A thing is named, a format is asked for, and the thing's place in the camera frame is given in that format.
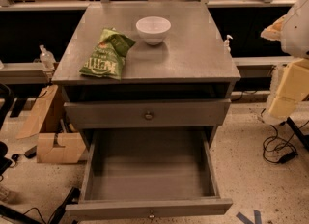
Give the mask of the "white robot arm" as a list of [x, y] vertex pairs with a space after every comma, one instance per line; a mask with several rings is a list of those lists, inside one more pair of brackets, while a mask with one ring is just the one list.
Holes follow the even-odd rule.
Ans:
[[261, 37], [280, 41], [282, 51], [293, 57], [286, 66], [275, 68], [262, 114], [266, 124], [277, 125], [309, 96], [309, 0], [297, 0], [286, 14], [263, 30]]

